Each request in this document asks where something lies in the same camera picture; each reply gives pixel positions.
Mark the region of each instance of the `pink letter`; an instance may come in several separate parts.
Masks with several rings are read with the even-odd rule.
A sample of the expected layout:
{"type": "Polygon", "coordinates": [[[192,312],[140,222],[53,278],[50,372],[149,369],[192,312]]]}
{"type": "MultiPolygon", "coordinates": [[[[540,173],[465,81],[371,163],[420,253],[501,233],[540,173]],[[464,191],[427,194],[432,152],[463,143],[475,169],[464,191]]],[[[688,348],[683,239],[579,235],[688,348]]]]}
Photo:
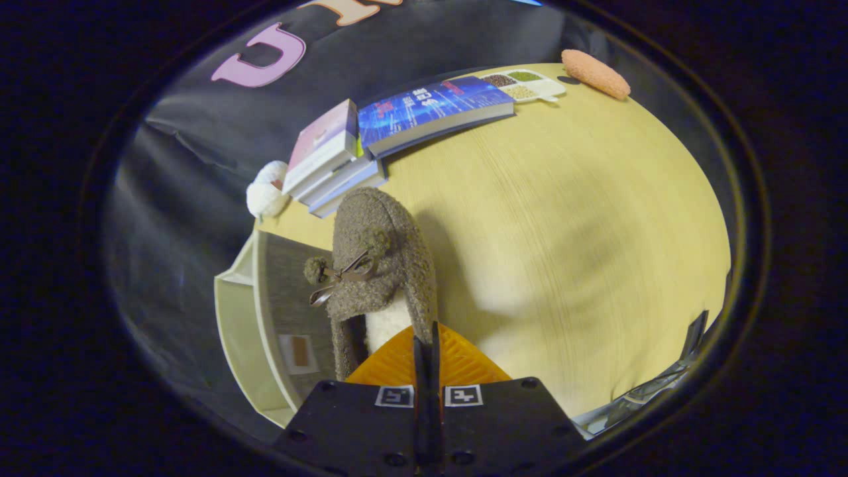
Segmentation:
{"type": "Polygon", "coordinates": [[[240,54],[234,54],[215,70],[212,81],[227,80],[245,87],[260,87],[285,75],[304,57],[306,43],[295,35],[280,30],[280,25],[282,24],[277,23],[265,28],[248,42],[249,47],[263,43],[280,50],[282,56],[276,63],[259,67],[240,60],[240,54]]]}
{"type": "MultiPolygon", "coordinates": [[[[402,1],[403,0],[391,0],[391,3],[397,5],[402,1]]],[[[380,7],[377,5],[368,5],[366,7],[356,0],[313,0],[312,2],[304,3],[298,8],[308,7],[310,5],[321,5],[324,8],[329,8],[336,12],[336,14],[338,14],[338,21],[336,21],[336,25],[339,26],[352,25],[357,21],[364,20],[380,11],[380,7]]]]}

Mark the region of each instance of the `blue book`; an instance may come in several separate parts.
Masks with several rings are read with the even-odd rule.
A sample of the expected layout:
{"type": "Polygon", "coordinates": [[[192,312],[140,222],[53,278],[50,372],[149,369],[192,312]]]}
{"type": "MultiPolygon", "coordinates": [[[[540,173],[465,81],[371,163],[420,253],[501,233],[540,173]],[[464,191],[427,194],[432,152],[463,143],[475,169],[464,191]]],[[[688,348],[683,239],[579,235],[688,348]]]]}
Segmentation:
{"type": "Polygon", "coordinates": [[[433,83],[360,109],[362,147],[382,158],[446,132],[514,115],[514,103],[475,76],[433,83]]]}
{"type": "Polygon", "coordinates": [[[323,219],[336,211],[339,204],[342,203],[344,195],[348,191],[360,187],[380,187],[386,183],[386,181],[386,168],[383,166],[382,160],[372,160],[368,167],[358,172],[355,176],[352,176],[345,183],[334,188],[311,205],[310,214],[323,219]]]}

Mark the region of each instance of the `white yarn ball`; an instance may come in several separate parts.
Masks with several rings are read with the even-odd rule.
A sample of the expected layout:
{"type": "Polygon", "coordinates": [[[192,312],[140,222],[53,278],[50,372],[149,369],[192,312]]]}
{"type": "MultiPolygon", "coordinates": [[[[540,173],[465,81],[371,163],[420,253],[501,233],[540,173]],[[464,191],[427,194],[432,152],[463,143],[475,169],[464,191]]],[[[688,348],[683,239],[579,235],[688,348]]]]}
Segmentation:
{"type": "Polygon", "coordinates": [[[273,160],[265,167],[259,170],[256,174],[254,182],[274,182],[277,179],[282,180],[286,176],[286,163],[281,160],[273,160]]]}
{"type": "Polygon", "coordinates": [[[253,182],[248,186],[248,210],[254,217],[273,217],[282,211],[286,198],[270,182],[253,182]]]}

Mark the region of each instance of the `pink book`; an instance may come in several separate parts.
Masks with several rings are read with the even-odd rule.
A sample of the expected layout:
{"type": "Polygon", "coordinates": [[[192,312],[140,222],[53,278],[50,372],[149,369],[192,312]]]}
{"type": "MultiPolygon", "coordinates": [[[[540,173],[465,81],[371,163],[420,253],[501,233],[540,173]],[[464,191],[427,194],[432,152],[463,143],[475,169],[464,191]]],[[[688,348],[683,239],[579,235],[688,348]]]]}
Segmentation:
{"type": "Polygon", "coordinates": [[[299,195],[315,181],[356,159],[357,135],[356,104],[350,99],[312,121],[294,144],[282,192],[299,195]]]}

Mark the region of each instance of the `white fleece lining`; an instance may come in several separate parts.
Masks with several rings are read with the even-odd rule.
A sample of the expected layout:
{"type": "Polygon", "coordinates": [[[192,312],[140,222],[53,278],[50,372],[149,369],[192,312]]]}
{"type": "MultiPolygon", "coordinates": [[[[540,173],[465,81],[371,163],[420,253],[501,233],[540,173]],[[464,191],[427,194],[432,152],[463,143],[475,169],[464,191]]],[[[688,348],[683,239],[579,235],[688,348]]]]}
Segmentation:
{"type": "Polygon", "coordinates": [[[386,308],[365,314],[365,343],[368,345],[368,354],[373,354],[411,324],[412,318],[406,305],[404,288],[398,287],[386,308]]]}

